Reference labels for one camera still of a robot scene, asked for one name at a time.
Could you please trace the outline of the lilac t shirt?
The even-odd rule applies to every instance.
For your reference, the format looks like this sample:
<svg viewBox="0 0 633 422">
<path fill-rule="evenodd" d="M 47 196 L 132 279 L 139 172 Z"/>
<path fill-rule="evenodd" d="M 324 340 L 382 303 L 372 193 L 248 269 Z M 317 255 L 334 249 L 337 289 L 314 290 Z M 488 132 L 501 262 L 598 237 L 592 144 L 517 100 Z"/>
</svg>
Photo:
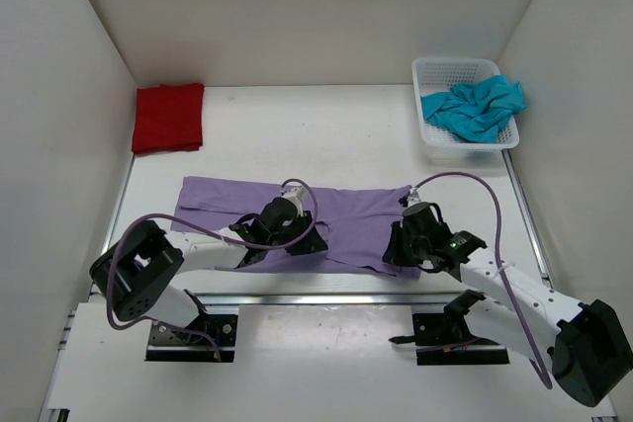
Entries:
<svg viewBox="0 0 633 422">
<path fill-rule="evenodd" d="M 324 253 L 293 257 L 272 251 L 245 273 L 376 274 L 418 280 L 416 268 L 385 263 L 391 225 L 402 217 L 399 199 L 409 187 L 378 190 L 315 188 L 316 230 L 328 245 Z M 262 211 L 280 194 L 274 184 L 189 176 L 183 179 L 174 215 L 211 230 Z"/>
</svg>

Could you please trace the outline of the teal t shirt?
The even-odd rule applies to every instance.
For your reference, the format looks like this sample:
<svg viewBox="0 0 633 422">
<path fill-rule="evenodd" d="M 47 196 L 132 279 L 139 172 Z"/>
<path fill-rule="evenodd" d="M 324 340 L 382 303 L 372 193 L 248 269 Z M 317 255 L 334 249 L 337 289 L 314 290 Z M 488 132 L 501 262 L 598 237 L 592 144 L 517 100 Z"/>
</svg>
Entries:
<svg viewBox="0 0 633 422">
<path fill-rule="evenodd" d="M 430 125 L 478 144 L 498 143 L 510 120 L 525 109 L 521 84 L 503 75 L 421 97 L 421 111 Z"/>
</svg>

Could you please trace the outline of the red t shirt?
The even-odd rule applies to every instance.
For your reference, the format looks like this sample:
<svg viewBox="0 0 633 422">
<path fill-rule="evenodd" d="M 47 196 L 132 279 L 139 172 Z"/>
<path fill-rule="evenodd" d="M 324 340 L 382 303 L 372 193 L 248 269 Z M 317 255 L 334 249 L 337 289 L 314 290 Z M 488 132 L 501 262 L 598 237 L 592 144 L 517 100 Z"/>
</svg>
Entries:
<svg viewBox="0 0 633 422">
<path fill-rule="evenodd" d="M 200 83 L 137 89 L 132 153 L 198 150 L 204 91 Z"/>
</svg>

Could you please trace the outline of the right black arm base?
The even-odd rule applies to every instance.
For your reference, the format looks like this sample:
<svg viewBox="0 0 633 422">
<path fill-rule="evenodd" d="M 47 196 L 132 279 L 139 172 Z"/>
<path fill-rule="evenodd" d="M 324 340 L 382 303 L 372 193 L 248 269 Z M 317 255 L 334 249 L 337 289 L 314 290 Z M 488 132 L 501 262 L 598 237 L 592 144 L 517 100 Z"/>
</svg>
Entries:
<svg viewBox="0 0 633 422">
<path fill-rule="evenodd" d="M 465 317 L 482 301 L 482 293 L 466 290 L 444 305 L 441 311 L 415 310 L 411 335 L 389 339 L 393 345 L 413 345 L 418 366 L 507 365 L 507 350 L 500 344 L 475 336 Z"/>
</svg>

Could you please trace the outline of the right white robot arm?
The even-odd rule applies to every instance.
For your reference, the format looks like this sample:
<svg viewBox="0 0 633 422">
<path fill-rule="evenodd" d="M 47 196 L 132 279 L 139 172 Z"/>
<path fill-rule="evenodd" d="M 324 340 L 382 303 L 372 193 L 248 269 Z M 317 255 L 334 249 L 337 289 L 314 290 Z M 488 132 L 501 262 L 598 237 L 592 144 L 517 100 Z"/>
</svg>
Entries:
<svg viewBox="0 0 633 422">
<path fill-rule="evenodd" d="M 498 344 L 530 359 L 573 400 L 597 406 L 632 371 L 632 349 L 615 310 L 583 303 L 498 262 L 493 249 L 468 231 L 452 232 L 439 206 L 416 203 L 391 225 L 383 259 L 428 274 L 447 274 L 466 290 L 439 311 L 413 317 L 410 336 L 425 364 L 433 353 Z"/>
</svg>

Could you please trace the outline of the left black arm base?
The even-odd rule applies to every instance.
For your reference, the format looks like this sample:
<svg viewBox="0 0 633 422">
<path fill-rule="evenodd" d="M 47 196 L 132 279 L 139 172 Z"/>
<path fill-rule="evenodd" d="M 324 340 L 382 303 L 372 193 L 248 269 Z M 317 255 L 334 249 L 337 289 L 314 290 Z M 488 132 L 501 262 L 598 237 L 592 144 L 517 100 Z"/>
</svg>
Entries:
<svg viewBox="0 0 633 422">
<path fill-rule="evenodd" d="M 208 315 L 193 329 L 206 337 L 173 331 L 164 323 L 150 327 L 145 359 L 162 363 L 225 363 L 234 361 L 238 324 L 237 307 L 207 307 Z"/>
</svg>

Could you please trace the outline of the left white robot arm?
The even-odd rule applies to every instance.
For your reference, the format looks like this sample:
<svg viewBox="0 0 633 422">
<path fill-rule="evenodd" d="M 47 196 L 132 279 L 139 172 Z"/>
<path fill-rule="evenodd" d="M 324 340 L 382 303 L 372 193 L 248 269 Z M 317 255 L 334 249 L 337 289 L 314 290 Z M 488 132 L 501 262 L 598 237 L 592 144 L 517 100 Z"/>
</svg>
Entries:
<svg viewBox="0 0 633 422">
<path fill-rule="evenodd" d="M 211 316 L 195 295 L 173 287 L 173 279 L 196 270 L 242 270 L 278 250 L 291 256 L 326 251 L 318 208 L 305 208 L 303 191 L 294 188 L 217 231 L 192 222 L 184 232 L 165 231 L 160 213 L 138 218 L 89 269 L 111 326 L 123 330 L 150 320 L 186 343 L 209 339 Z"/>
</svg>

